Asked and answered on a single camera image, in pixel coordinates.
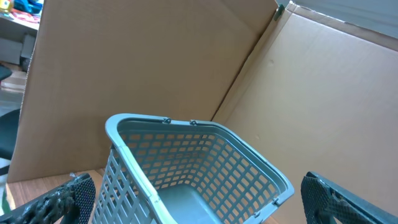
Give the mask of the right cardboard panel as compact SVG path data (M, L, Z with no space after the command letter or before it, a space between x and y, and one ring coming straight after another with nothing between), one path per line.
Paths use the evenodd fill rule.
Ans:
M273 214L305 223L314 171L397 214L397 39L296 3L272 21L221 108L220 123L261 153L295 193Z

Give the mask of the left cardboard panel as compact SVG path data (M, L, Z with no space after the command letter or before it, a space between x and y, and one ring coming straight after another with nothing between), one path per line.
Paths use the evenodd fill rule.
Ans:
M47 0L9 182L106 165L119 113L209 120L277 10L268 0Z

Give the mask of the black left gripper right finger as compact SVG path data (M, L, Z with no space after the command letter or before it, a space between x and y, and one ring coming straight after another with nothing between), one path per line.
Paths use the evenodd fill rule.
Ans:
M307 172L300 193L310 224L397 224L397 217L317 174Z

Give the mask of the cardboard panel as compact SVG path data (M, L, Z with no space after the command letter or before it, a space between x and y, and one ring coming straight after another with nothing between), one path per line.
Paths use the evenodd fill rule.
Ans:
M209 120L277 10L268 0L47 0L9 182L106 165L119 113Z
M296 3L272 21L221 108L220 123L261 153L295 193L273 214L305 223L314 171L397 214L397 39Z

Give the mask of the black office chair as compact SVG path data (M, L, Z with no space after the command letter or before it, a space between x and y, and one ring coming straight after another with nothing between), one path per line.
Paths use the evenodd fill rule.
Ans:
M11 160L14 153L22 96L1 90L1 159Z

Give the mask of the grey plastic basket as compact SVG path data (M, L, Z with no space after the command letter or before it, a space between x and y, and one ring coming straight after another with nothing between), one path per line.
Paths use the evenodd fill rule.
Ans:
M286 176L211 121L121 113L94 223L262 223L294 194Z

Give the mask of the green clip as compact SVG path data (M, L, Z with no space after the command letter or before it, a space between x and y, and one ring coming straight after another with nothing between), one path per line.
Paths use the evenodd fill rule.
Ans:
M277 21L277 20L279 19L279 17L280 17L281 15L283 15L284 10L285 10L285 6L284 6L283 4L279 4L279 5L278 5L278 8L277 8L277 10L276 10L276 12L275 12L275 14L274 14L273 20L274 20L274 21Z

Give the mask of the cluttered background shelf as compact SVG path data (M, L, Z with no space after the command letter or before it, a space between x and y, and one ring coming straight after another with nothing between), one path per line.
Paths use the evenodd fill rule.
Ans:
M27 71L40 25L43 4L1 0L1 61Z

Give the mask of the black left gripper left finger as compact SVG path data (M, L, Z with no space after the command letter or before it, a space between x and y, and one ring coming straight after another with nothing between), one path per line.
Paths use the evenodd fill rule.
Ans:
M95 183L83 173L1 216L5 224L87 224L96 196Z

